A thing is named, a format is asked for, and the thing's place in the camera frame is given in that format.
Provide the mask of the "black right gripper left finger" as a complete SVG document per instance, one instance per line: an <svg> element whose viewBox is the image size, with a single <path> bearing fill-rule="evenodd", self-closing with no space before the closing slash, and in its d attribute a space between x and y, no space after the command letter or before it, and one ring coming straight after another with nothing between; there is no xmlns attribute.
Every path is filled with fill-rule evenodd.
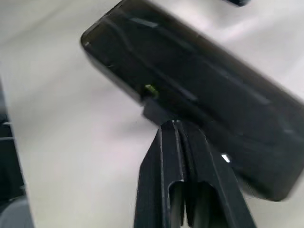
<svg viewBox="0 0 304 228"><path fill-rule="evenodd" d="M179 122L158 129L139 170L135 228L180 228L187 180Z"/></svg>

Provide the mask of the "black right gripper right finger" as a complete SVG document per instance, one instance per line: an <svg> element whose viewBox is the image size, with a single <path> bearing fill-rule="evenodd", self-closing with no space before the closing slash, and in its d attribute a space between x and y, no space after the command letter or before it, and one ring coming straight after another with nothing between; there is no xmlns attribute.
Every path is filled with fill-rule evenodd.
<svg viewBox="0 0 304 228"><path fill-rule="evenodd" d="M178 122L188 169L187 221L192 228L255 228L238 181L228 162L189 122Z"/></svg>

